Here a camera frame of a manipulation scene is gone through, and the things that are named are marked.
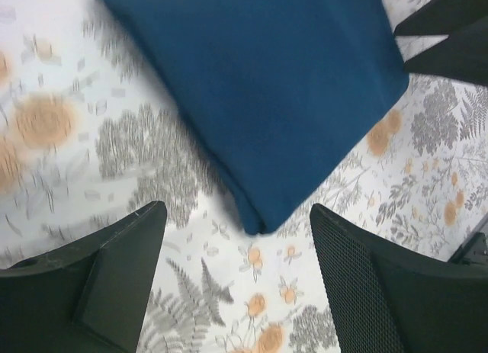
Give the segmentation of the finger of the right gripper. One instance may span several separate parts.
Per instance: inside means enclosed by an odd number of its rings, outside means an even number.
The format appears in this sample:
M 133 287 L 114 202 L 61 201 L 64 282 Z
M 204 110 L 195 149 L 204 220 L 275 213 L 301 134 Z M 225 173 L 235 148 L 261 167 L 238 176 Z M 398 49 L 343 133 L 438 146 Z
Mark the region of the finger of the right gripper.
M 398 37 L 448 35 L 487 16 L 487 0 L 431 0 L 399 23 Z
M 487 86 L 487 20 L 480 19 L 404 63 L 409 73 Z

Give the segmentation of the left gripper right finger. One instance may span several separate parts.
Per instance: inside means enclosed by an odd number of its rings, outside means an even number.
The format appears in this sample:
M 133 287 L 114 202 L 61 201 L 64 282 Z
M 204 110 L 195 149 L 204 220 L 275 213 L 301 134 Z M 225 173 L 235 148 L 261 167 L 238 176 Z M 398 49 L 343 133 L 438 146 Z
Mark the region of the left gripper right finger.
M 487 267 L 411 251 L 321 204 L 310 223 L 343 352 L 487 350 Z

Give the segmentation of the blue t shirt cartoon print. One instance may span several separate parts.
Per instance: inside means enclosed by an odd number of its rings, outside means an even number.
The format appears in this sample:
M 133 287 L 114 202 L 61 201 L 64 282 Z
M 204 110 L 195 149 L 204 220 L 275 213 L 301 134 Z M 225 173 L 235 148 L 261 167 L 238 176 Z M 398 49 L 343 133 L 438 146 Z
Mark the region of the blue t shirt cartoon print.
M 249 235 L 277 230 L 409 84 L 382 0 L 101 1 Z

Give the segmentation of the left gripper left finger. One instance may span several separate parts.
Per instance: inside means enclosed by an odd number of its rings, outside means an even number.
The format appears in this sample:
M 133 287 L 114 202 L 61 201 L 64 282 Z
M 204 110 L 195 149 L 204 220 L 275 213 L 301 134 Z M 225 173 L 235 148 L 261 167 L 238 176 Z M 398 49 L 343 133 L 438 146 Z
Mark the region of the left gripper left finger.
M 1 271 L 3 352 L 135 352 L 162 248 L 166 206 Z

